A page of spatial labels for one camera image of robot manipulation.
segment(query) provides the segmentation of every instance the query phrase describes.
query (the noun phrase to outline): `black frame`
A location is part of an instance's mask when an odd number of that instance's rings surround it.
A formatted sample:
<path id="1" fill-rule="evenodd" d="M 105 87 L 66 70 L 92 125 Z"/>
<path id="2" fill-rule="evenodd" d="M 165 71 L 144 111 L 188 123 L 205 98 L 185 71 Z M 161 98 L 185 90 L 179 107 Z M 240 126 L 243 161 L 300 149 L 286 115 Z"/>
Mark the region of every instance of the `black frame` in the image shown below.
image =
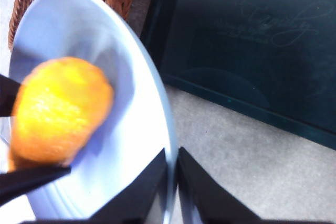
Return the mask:
<path id="1" fill-rule="evenodd" d="M 152 0 L 140 37 L 159 72 L 176 2 L 177 0 Z M 336 132 L 260 108 L 183 79 L 163 73 L 160 75 L 166 84 L 336 150 Z"/>

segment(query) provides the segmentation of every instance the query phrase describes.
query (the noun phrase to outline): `gray floor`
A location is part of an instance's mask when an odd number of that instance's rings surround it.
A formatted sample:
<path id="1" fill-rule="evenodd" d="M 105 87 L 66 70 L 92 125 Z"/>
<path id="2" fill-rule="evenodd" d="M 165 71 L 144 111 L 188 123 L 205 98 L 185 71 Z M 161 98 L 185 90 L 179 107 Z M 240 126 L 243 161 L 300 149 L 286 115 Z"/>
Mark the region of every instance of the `gray floor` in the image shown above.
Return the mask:
<path id="1" fill-rule="evenodd" d="M 14 0 L 1 0 L 0 70 L 6 73 Z M 134 0 L 130 25 L 140 34 L 150 0 Z M 263 218 L 336 222 L 336 151 L 172 87 L 180 145 L 235 197 Z M 182 223 L 177 198 L 172 223 Z"/>

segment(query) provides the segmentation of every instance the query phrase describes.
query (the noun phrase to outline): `orange fruit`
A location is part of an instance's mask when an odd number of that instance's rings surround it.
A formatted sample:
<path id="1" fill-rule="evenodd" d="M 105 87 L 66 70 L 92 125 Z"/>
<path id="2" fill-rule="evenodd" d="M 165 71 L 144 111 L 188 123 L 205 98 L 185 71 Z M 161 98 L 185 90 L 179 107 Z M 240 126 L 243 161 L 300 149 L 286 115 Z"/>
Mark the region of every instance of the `orange fruit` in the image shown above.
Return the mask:
<path id="1" fill-rule="evenodd" d="M 85 60 L 38 65 L 14 103 L 9 170 L 69 164 L 109 114 L 113 94 L 103 72 Z"/>

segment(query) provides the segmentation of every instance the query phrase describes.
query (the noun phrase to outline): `dark teal board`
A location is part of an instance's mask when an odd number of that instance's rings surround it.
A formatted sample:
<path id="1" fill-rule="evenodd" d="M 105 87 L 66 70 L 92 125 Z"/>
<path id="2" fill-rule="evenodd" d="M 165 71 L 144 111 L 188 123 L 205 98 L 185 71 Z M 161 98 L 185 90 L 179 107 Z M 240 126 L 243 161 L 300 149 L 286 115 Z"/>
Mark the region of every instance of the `dark teal board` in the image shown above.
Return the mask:
<path id="1" fill-rule="evenodd" d="M 336 149 L 336 0 L 152 0 L 164 82 Z"/>

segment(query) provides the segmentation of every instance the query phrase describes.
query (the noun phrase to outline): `white plate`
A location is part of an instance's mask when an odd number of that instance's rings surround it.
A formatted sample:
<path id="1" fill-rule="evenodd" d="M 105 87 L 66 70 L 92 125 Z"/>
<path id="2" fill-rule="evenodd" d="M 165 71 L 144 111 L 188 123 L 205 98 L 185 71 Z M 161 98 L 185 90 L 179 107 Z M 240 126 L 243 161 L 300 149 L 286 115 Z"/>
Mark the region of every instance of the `white plate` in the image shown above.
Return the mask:
<path id="1" fill-rule="evenodd" d="M 159 74 L 130 27 L 102 0 L 35 0 L 17 30 L 9 76 L 75 56 L 99 66 L 115 88 L 112 112 L 72 164 L 72 173 L 28 195 L 37 218 L 85 218 L 129 185 L 165 148 L 165 223 L 173 208 L 176 137 Z"/>

